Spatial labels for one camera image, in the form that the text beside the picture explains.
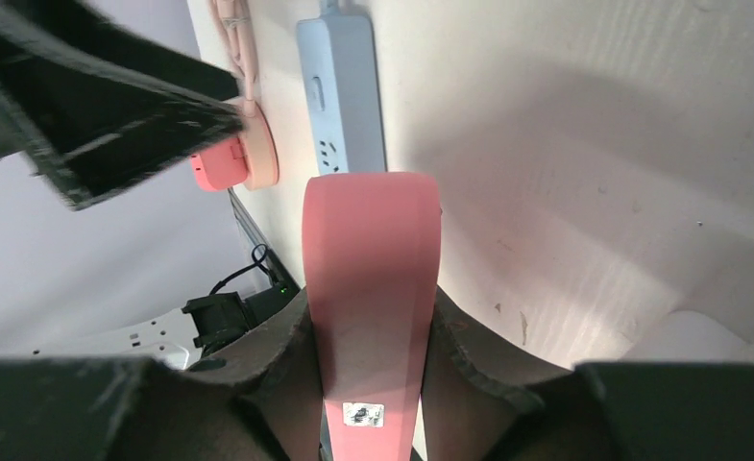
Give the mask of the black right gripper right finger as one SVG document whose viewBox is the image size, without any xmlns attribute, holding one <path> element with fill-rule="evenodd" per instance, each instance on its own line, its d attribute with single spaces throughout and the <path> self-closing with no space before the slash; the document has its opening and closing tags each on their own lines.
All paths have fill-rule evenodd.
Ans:
<svg viewBox="0 0 754 461">
<path fill-rule="evenodd" d="M 506 341 L 443 291 L 421 401 L 431 460 L 754 460 L 754 364 L 567 370 Z"/>
</svg>

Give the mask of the pink adapter plug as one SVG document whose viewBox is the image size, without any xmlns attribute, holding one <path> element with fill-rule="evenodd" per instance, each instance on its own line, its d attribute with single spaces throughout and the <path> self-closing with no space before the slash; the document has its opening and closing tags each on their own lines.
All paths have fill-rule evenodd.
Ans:
<svg viewBox="0 0 754 461">
<path fill-rule="evenodd" d="M 244 149 L 237 136 L 191 155 L 189 162 L 196 183 L 208 192 L 226 190 L 243 183 L 249 177 Z"/>
</svg>

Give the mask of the pink triangular power strip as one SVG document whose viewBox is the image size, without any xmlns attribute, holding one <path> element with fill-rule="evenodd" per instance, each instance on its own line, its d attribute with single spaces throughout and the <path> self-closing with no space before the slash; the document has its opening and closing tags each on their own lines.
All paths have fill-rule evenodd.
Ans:
<svg viewBox="0 0 754 461">
<path fill-rule="evenodd" d="M 406 460 L 441 258 L 437 183 L 408 172 L 313 178 L 302 247 L 332 456 Z"/>
</svg>

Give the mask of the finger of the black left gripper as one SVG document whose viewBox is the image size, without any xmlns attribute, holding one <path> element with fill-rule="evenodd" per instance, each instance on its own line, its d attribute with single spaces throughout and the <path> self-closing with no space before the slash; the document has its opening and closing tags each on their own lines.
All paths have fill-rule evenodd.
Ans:
<svg viewBox="0 0 754 461">
<path fill-rule="evenodd" d="M 0 160 L 25 154 L 75 210 L 240 133 L 237 93 L 85 1 L 0 1 Z"/>
</svg>

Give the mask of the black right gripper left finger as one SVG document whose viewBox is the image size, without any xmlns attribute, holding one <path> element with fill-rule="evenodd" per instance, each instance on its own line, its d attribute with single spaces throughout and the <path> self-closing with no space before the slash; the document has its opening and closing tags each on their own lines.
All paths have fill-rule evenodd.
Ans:
<svg viewBox="0 0 754 461">
<path fill-rule="evenodd" d="M 321 414 L 305 292 L 187 371 L 0 359 L 0 460 L 316 460 Z"/>
</svg>

